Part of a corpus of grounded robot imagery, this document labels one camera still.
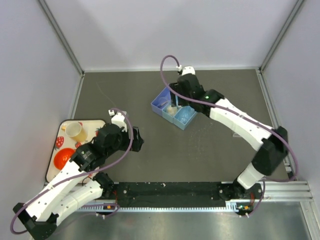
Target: wall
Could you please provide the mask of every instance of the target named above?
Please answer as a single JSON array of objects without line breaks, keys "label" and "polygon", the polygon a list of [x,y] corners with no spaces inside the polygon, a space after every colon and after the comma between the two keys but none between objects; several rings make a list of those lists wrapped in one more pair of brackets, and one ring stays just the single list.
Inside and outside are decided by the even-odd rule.
[{"label": "wall", "polygon": [[0,22],[0,232],[25,240],[10,233],[12,208],[41,190],[80,77],[36,0],[3,1]]},{"label": "wall", "polygon": [[296,0],[46,0],[86,71],[259,67]]},{"label": "wall", "polygon": [[320,209],[320,1],[307,0],[265,71],[271,97],[289,131],[299,160],[300,176],[308,180]]}]

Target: blue container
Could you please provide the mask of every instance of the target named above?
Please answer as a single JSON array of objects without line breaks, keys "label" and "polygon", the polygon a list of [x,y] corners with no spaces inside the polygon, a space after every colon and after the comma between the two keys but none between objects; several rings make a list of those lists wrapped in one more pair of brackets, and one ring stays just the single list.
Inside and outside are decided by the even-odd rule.
[{"label": "blue container", "polygon": [[170,123],[176,125],[182,130],[191,123],[197,112],[190,106],[179,107],[175,115],[168,114],[168,108],[171,107],[171,96],[168,88],[163,91],[152,101],[151,108],[156,114],[162,116]]}]

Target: gray floor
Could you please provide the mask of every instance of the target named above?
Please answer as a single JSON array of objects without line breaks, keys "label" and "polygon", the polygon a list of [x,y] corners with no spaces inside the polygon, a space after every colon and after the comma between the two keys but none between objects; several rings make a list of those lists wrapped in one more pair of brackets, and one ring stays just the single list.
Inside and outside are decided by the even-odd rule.
[{"label": "gray floor", "polygon": [[252,217],[235,213],[125,213],[102,220],[74,213],[50,240],[311,240],[300,204],[266,203]]},{"label": "gray floor", "polygon": [[[197,71],[205,90],[224,94],[237,108],[271,125],[255,70]],[[169,82],[177,80],[168,71]],[[108,109],[127,111],[145,140],[139,153],[130,152],[107,172],[115,182],[232,181],[251,162],[255,151],[224,125],[198,114],[181,130],[151,110],[150,103],[163,90],[159,72],[86,73],[75,119],[104,119]],[[116,160],[117,152],[106,163]],[[273,174],[287,178],[284,164]]]}]

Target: red bowl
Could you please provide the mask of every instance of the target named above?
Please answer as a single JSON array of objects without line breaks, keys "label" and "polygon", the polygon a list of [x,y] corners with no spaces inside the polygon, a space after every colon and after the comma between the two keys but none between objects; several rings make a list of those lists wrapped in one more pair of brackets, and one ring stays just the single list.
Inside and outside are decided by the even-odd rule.
[{"label": "red bowl", "polygon": [[61,149],[54,156],[54,159],[53,159],[54,166],[59,170],[63,169],[64,166],[66,165],[67,161],[70,159],[72,154],[74,154],[75,152],[76,152],[76,150],[74,150],[72,148]]}]

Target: mug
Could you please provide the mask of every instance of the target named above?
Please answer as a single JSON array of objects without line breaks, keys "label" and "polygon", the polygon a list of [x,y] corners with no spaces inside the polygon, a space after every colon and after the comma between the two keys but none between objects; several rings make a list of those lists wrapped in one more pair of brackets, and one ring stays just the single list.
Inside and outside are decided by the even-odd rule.
[{"label": "mug", "polygon": [[88,136],[79,122],[72,122],[67,126],[62,126],[61,129],[69,138],[75,140],[77,143],[84,142]]}]

